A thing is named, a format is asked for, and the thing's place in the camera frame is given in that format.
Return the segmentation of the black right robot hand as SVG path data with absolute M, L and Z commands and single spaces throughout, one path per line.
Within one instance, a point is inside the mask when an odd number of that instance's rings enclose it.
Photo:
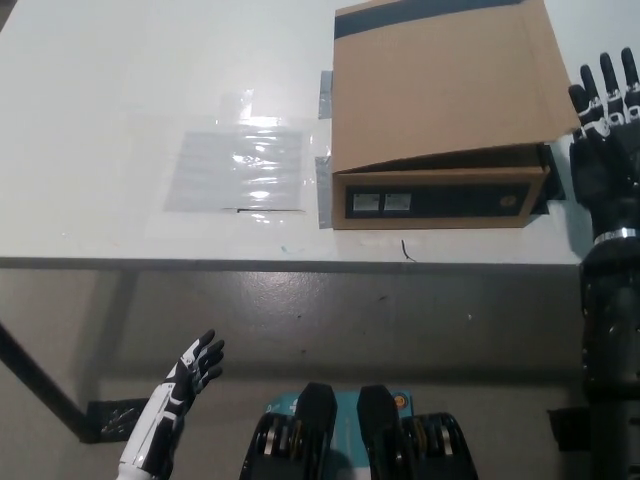
M 593 243 L 639 236 L 639 73 L 632 50 L 621 51 L 625 86 L 611 57 L 600 55 L 601 98 L 589 66 L 568 89 L 580 126 L 569 148 L 577 202 L 590 214 Z

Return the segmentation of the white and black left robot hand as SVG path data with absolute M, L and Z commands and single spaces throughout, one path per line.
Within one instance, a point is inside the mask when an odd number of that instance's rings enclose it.
M 156 386 L 120 457 L 118 480 L 171 476 L 186 415 L 207 384 L 222 374 L 223 348 L 215 332 L 207 331 Z

